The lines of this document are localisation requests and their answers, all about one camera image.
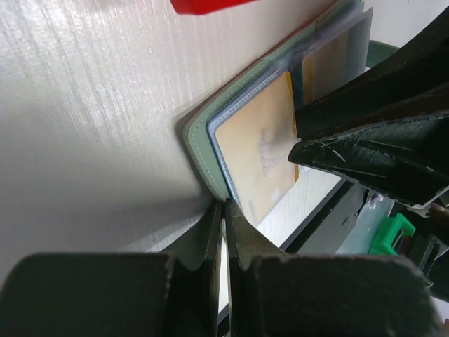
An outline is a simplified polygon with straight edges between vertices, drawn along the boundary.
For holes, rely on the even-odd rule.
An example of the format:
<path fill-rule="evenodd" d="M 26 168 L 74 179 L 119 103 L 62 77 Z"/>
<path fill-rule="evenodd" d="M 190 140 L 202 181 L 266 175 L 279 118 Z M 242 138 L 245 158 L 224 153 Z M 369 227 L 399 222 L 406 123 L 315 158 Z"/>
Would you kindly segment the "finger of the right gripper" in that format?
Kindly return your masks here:
<path fill-rule="evenodd" d="M 306 139 L 448 81 L 448 9 L 381 63 L 296 111 Z"/>
<path fill-rule="evenodd" d="M 289 161 L 331 173 L 410 207 L 448 191 L 448 113 L 385 121 L 302 140 Z"/>

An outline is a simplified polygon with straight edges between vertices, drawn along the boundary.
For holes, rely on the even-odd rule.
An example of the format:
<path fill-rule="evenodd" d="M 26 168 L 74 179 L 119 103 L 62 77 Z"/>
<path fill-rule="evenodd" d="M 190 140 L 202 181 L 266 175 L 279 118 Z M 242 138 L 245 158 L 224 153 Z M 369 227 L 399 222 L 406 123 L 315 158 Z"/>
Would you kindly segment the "red plastic bin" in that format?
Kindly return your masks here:
<path fill-rule="evenodd" d="M 180 15 L 206 15 L 251 2 L 254 0 L 170 0 L 175 12 Z"/>

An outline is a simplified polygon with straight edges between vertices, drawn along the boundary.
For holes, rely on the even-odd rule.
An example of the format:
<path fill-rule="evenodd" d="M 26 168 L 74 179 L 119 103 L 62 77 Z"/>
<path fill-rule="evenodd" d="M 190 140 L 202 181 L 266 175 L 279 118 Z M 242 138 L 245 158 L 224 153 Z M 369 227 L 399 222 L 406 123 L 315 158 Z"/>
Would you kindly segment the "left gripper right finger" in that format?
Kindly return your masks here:
<path fill-rule="evenodd" d="M 232 336 L 445 336 L 407 258 L 288 254 L 224 207 Z"/>

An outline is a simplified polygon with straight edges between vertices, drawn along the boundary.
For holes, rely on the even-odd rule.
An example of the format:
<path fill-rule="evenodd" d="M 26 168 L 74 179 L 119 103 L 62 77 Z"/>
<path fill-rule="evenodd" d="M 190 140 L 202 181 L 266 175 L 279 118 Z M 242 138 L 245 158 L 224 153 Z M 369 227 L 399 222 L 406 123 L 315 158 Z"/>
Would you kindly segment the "gold card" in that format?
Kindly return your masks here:
<path fill-rule="evenodd" d="M 208 122 L 229 193 L 257 225 L 299 178 L 290 72 L 277 71 Z"/>
<path fill-rule="evenodd" d="M 347 83 L 352 63 L 347 33 L 313 47 L 302 60 L 304 104 L 312 103 Z"/>

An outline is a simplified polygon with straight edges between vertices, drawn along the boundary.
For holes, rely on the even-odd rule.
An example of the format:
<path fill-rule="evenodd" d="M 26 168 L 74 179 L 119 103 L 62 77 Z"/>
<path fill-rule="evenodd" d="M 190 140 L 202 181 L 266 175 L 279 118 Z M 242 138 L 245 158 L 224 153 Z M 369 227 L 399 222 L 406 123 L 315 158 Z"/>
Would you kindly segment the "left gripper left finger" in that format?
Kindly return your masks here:
<path fill-rule="evenodd" d="M 1 288 L 2 336 L 215 336 L 221 203 L 158 253 L 36 253 Z"/>

